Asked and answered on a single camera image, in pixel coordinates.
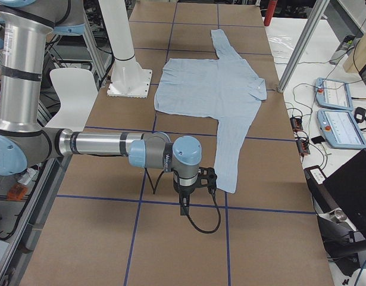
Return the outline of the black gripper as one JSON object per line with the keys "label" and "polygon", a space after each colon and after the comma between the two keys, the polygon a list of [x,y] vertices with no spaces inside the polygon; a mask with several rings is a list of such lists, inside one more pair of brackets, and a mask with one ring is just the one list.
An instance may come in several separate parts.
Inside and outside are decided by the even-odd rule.
{"label": "black gripper", "polygon": [[180,204],[180,215],[187,216],[189,214],[190,207],[190,195],[195,191],[196,187],[192,186],[182,186],[177,184],[177,193],[179,195]]}

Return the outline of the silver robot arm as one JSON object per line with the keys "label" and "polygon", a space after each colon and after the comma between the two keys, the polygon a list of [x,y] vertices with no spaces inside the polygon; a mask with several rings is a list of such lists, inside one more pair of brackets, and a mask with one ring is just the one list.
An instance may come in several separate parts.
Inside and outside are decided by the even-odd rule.
{"label": "silver robot arm", "polygon": [[163,133],[92,133],[43,128],[37,122],[46,37],[85,30],[82,1],[0,1],[5,21],[1,66],[0,175],[20,173],[49,158],[88,154],[127,157],[141,168],[174,175],[180,213],[201,186],[204,169],[200,142],[183,136],[171,142]]}

